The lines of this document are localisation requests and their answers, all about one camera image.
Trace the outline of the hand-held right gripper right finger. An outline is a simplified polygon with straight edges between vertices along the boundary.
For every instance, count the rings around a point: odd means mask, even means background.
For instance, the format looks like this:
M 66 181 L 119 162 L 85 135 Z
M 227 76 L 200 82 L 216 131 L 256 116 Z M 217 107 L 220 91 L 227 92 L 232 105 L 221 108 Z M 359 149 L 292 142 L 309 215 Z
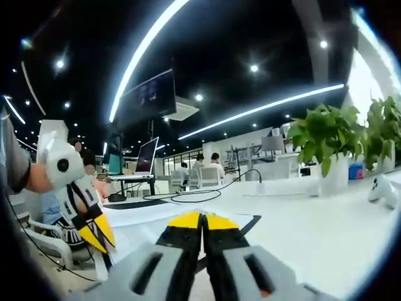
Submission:
M 336 300 L 298 283 L 295 272 L 222 216 L 202 217 L 206 268 L 216 300 Z

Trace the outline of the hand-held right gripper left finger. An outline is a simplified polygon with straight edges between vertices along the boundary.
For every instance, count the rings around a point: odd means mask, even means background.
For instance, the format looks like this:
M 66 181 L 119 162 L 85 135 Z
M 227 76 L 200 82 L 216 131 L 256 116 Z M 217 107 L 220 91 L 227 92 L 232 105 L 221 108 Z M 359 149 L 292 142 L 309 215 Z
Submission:
M 65 300 L 187 300 L 201 250 L 202 213 L 170 221 L 155 243 L 146 242 L 109 270 L 108 278 Z

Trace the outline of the person's left hand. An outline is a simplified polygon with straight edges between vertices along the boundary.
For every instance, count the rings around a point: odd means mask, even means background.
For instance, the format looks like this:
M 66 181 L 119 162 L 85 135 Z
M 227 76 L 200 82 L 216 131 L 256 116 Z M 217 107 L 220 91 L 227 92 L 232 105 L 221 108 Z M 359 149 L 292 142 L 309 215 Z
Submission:
M 46 167 L 41 163 L 30 165 L 29 177 L 25 188 L 35 193 L 47 193 L 53 190 L 53 186 L 46 174 Z

